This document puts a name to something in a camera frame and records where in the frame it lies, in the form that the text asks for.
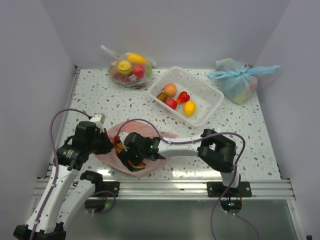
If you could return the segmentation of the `pink plastic bag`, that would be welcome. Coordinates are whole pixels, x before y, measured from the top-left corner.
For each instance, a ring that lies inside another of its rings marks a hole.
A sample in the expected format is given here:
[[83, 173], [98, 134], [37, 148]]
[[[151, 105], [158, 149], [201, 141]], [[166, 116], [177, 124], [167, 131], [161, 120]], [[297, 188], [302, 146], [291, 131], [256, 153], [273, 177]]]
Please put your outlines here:
[[93, 156], [98, 159], [101, 163], [106, 164], [122, 173], [128, 174], [134, 177], [143, 177], [148, 175], [151, 172], [161, 169], [164, 167], [168, 162], [171, 161], [169, 157], [167, 158], [159, 158], [157, 160], [148, 159], [148, 157], [155, 156], [155, 152], [150, 149], [151, 142], [150, 141], [143, 141], [142, 146], [138, 146], [136, 143], [130, 143], [129, 149], [125, 152], [131, 152], [132, 155], [128, 162], [133, 162], [133, 157], [144, 157], [141, 165], [134, 166], [132, 169], [128, 169], [126, 165], [123, 164], [119, 156], [121, 155], [120, 152], [123, 150], [115, 143], [115, 136], [119, 136], [118, 133], [137, 133], [144, 138], [153, 139], [157, 138], [158, 134], [156, 131], [146, 123], [141, 121], [131, 121], [127, 124], [124, 122], [118, 123], [107, 130], [107, 135], [111, 143], [113, 144], [114, 148], [111, 152], [107, 154], [94, 154]]

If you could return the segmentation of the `watermelon slice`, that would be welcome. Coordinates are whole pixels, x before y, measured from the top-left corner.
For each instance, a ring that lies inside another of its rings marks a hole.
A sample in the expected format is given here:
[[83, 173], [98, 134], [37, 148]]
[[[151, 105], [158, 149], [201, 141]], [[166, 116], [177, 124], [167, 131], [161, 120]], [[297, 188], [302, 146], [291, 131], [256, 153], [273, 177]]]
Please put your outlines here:
[[134, 164], [132, 161], [128, 161], [128, 169], [131, 171], [131, 172], [138, 172], [138, 171], [142, 171], [145, 169], [146, 167], [146, 164], [144, 162], [141, 162], [140, 164]]

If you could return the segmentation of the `yellow mango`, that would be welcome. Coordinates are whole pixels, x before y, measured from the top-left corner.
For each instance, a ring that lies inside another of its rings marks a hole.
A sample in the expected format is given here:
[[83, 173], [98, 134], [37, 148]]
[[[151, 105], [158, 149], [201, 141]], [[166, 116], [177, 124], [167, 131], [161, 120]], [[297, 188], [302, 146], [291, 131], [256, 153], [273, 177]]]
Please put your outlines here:
[[183, 105], [183, 113], [188, 117], [192, 116], [196, 111], [196, 107], [196, 104], [192, 100], [186, 101]]

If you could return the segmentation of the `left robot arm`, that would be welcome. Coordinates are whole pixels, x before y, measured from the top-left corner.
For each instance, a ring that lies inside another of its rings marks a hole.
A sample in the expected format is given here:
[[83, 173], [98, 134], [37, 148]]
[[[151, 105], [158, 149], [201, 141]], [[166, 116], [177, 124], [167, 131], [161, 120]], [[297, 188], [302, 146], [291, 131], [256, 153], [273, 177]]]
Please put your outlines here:
[[74, 135], [57, 149], [57, 161], [43, 195], [31, 217], [18, 225], [13, 235], [18, 240], [64, 240], [67, 224], [91, 196], [103, 193], [103, 176], [86, 170], [80, 173], [91, 154], [106, 154], [113, 149], [104, 128], [103, 114], [81, 121]]

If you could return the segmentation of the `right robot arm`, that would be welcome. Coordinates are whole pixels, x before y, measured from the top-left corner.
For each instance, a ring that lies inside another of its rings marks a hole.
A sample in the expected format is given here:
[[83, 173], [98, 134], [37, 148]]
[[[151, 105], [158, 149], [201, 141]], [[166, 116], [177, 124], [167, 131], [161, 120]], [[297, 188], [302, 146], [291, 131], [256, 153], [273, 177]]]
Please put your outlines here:
[[241, 177], [236, 172], [234, 159], [236, 143], [220, 133], [205, 129], [195, 138], [143, 137], [137, 132], [121, 132], [114, 137], [121, 149], [117, 154], [131, 172], [137, 171], [143, 160], [160, 161], [171, 157], [199, 157], [210, 168], [220, 172], [222, 186], [217, 190], [235, 196], [241, 190]]

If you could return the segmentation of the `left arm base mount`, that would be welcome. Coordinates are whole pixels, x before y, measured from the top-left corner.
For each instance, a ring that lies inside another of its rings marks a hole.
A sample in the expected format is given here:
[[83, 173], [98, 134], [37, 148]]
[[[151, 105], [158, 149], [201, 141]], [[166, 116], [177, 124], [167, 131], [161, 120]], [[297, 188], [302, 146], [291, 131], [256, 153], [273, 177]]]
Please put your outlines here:
[[91, 186], [85, 187], [79, 193], [79, 202], [85, 204], [89, 198], [102, 198], [102, 203], [92, 206], [92, 215], [102, 215], [109, 213], [116, 206], [117, 197], [119, 196], [120, 183], [118, 181], [99, 181], [97, 186], [94, 183]]

